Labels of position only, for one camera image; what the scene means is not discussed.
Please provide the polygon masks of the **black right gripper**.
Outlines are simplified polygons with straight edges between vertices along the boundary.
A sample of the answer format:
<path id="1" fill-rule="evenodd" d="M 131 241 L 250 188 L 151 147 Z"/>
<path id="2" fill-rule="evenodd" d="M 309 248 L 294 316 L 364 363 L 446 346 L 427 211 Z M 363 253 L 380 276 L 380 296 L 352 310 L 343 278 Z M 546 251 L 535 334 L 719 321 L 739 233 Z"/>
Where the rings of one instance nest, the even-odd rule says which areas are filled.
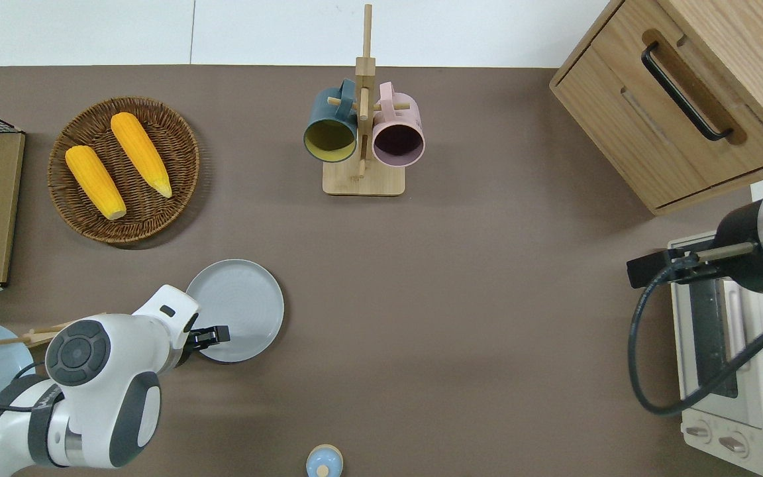
<path id="1" fill-rule="evenodd" d="M 739 286 L 763 293 L 763 239 L 759 233 L 761 200 L 730 212 L 717 227 L 713 240 L 699 245 L 661 248 L 627 262 L 633 289 L 641 289 L 667 266 L 666 283 L 690 284 L 730 278 Z"/>

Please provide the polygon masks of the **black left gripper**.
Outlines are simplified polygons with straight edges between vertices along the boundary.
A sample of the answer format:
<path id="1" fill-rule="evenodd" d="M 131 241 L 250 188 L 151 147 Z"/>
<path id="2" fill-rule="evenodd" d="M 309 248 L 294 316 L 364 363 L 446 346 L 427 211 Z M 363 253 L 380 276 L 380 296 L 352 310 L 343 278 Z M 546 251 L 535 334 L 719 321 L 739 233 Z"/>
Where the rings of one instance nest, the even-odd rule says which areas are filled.
<path id="1" fill-rule="evenodd" d="M 231 340 L 230 329 L 228 325 L 216 325 L 210 328 L 191 329 L 187 335 L 181 355 L 179 356 L 178 366 L 184 365 L 194 351 L 207 349 L 210 345 L 227 343 Z"/>

